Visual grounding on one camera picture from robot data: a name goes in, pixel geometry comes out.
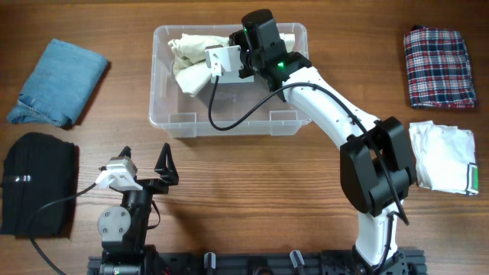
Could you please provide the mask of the cream cloth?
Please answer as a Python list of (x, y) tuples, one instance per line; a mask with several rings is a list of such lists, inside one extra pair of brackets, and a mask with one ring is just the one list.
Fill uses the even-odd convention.
[(238, 38), (231, 42), (229, 37), (182, 34), (180, 39), (169, 41), (168, 46), (175, 57), (173, 74), (182, 92), (196, 97), (207, 83), (215, 82), (206, 61), (206, 48), (233, 47), (234, 44), (242, 50), (248, 49), (245, 37), (243, 42), (238, 42)]

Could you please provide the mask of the black garment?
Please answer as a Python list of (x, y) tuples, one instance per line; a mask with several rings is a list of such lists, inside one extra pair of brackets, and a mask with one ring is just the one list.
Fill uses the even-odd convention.
[(73, 217), (74, 203), (62, 202), (29, 218), (42, 206), (76, 193), (79, 148), (37, 132), (20, 137), (4, 160), (1, 187), (3, 235), (52, 237)]

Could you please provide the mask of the plaid flannel cloth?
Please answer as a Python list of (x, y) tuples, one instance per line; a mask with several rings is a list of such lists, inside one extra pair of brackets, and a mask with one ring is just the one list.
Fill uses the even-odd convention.
[(415, 25), (403, 36), (410, 105), (473, 109), (471, 59), (459, 31)]

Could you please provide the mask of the white t-shirt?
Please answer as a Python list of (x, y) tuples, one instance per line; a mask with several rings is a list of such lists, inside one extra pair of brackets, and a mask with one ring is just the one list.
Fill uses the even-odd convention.
[(479, 193), (471, 131), (422, 121), (410, 124), (409, 135), (416, 158), (418, 186), (468, 196)]

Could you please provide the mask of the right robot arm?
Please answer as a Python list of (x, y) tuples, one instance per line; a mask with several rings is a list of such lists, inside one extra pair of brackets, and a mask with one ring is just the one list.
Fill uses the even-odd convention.
[(270, 10), (253, 11), (241, 23), (242, 29), (229, 37), (241, 51), (238, 75), (264, 81), (271, 95), (306, 113), (339, 149), (341, 188), (358, 211), (355, 273), (385, 274), (403, 267), (396, 226), (398, 220), (410, 223), (402, 204), (416, 179), (403, 124), (362, 111), (334, 90), (310, 60), (287, 51)]

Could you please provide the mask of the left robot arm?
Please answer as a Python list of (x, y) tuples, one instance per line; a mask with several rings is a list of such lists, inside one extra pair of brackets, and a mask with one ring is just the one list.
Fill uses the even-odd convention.
[(91, 258), (88, 274), (170, 274), (168, 264), (156, 247), (146, 244), (152, 210), (157, 210), (153, 196), (167, 194), (170, 186), (179, 183), (170, 145), (162, 147), (154, 171), (155, 179), (138, 179), (137, 167), (131, 159), (131, 148), (110, 159), (100, 168), (96, 184), (122, 194), (121, 204), (107, 208), (99, 216), (98, 230), (102, 237), (102, 256)]

